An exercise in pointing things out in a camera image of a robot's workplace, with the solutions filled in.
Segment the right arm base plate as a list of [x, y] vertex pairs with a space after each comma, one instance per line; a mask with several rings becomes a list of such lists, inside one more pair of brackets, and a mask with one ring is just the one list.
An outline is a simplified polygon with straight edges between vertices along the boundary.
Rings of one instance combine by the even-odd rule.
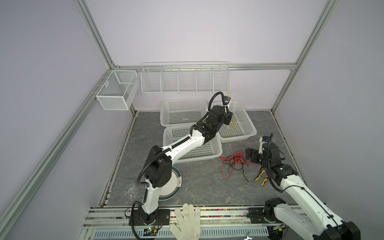
[[275, 215], [275, 208], [249, 208], [249, 212], [246, 214], [246, 217], [251, 220], [252, 224], [286, 224], [277, 219]]

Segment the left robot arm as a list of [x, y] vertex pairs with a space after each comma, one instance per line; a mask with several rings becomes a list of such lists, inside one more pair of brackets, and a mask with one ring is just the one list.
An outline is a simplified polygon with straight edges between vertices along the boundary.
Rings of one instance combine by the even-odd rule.
[[228, 106], [213, 106], [202, 121], [191, 126], [188, 135], [168, 146], [151, 148], [137, 178], [137, 185], [145, 187], [139, 203], [139, 213], [144, 219], [157, 214], [161, 189], [171, 179], [173, 164], [213, 139], [222, 125], [229, 125], [232, 116]]

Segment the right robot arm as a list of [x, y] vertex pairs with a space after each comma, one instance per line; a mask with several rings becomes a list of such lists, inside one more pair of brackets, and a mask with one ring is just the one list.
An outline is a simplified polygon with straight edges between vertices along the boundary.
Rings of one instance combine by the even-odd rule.
[[301, 216], [281, 198], [267, 200], [258, 216], [268, 223], [281, 222], [305, 240], [359, 240], [361, 231], [353, 222], [335, 214], [308, 188], [298, 172], [283, 164], [279, 147], [265, 140], [258, 150], [246, 149], [246, 160], [261, 166], [256, 179], [266, 180], [280, 193], [288, 193], [306, 214]]

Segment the white gloved hand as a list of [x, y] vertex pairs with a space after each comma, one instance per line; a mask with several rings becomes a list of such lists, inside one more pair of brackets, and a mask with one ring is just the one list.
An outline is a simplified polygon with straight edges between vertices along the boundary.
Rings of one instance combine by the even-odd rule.
[[170, 224], [169, 229], [177, 240], [199, 240], [201, 237], [201, 208], [183, 204], [175, 209], [179, 227]]

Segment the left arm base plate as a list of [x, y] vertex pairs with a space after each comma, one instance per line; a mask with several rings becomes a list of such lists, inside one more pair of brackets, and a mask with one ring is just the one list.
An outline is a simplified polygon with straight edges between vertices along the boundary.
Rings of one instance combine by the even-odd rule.
[[157, 209], [151, 214], [146, 214], [142, 209], [134, 209], [130, 216], [129, 225], [131, 226], [168, 226], [171, 220], [170, 209]]

